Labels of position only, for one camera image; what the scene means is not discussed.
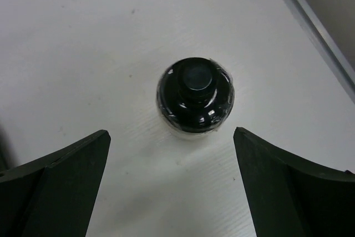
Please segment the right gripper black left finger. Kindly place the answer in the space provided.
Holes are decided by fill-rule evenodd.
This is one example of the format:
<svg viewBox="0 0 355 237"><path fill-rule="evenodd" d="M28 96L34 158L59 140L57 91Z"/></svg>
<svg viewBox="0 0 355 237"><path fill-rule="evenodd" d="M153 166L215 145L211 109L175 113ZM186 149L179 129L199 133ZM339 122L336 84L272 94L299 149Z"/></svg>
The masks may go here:
<svg viewBox="0 0 355 237"><path fill-rule="evenodd" d="M85 236L110 142L99 130L34 161L1 167L1 236Z"/></svg>

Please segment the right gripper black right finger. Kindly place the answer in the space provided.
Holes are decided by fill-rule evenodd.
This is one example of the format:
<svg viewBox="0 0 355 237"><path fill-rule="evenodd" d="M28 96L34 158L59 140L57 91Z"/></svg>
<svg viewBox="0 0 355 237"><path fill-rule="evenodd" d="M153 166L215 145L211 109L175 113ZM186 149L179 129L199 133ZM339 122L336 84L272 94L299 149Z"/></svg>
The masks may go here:
<svg viewBox="0 0 355 237"><path fill-rule="evenodd" d="M257 236L354 236L354 173L299 157L242 127L234 144Z"/></svg>

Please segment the white grinder with black top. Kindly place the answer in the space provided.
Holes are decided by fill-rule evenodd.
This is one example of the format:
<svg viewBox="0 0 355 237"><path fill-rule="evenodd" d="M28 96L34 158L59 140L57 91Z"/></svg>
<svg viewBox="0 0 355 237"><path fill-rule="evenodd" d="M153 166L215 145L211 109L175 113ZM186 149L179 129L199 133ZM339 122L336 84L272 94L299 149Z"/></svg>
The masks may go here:
<svg viewBox="0 0 355 237"><path fill-rule="evenodd" d="M232 76L212 59L191 57L175 62L160 77L156 106L173 135L198 139L217 131L231 114Z"/></svg>

